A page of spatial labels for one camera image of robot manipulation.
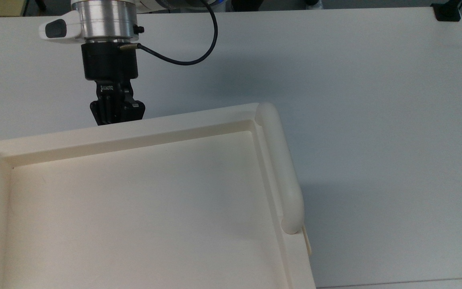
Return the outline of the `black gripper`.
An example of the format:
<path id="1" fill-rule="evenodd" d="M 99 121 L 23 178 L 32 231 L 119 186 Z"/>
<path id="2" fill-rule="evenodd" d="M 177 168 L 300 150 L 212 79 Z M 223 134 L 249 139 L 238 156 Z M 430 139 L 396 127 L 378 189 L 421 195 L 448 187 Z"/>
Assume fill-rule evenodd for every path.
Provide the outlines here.
<path id="1" fill-rule="evenodd" d="M 145 105 L 133 98 L 131 80 L 138 77 L 135 49 L 122 50 L 122 43 L 97 42 L 82 44 L 85 78 L 96 83 L 98 99 L 110 96 L 117 101 L 117 123 L 141 120 Z M 98 126 L 115 123 L 112 106 L 107 100 L 90 103 L 90 110 Z"/>

